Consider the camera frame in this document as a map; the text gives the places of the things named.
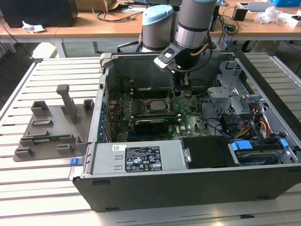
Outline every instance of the white sticker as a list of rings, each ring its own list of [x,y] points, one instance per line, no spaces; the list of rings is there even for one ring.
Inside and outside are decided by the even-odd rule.
[[[125,151],[126,150],[126,145],[113,145],[112,151]]]

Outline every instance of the blue tab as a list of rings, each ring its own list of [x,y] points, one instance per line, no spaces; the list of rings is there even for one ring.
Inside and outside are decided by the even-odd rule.
[[[282,147],[286,150],[288,147],[288,142],[285,139],[281,139],[280,140],[280,144],[282,145]]]
[[[248,140],[237,140],[237,141],[234,141],[232,144],[232,148],[234,151],[237,151],[237,150],[252,150],[253,147],[250,143],[250,141]]]
[[[81,159],[72,158],[70,160],[70,166],[81,166],[80,162],[81,162]]]
[[[236,145],[235,142],[232,143],[231,146],[232,146],[232,148],[233,148],[234,151],[237,151],[237,150],[238,150],[238,146]]]

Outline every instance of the floor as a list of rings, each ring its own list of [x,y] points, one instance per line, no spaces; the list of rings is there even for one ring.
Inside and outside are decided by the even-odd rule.
[[[116,52],[116,47],[123,42],[98,42],[98,47],[102,52]],[[243,43],[237,43],[232,46],[232,49],[240,48]],[[57,51],[51,43],[27,43],[26,50],[34,58],[53,58],[58,57]],[[24,51],[21,44],[16,45],[17,52],[15,54],[5,54],[0,59],[0,108],[7,101],[11,93],[14,91],[27,68],[31,65],[32,59]],[[66,43],[65,44],[69,57],[97,57],[99,53],[95,53],[93,44],[87,43]],[[124,52],[134,52],[135,47],[123,48]],[[293,72],[295,72],[301,62],[301,46],[287,45],[285,42],[280,42],[276,56],[279,57]]]

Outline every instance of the motherboard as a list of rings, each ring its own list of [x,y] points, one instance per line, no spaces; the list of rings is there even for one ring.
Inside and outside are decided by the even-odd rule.
[[[109,124],[113,142],[173,140],[208,136],[199,112],[200,95],[182,91],[114,93],[109,100]]]

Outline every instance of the power supply label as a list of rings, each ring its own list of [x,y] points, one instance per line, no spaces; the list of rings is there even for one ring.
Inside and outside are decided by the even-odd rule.
[[[128,173],[162,170],[159,146],[127,147],[125,159]]]

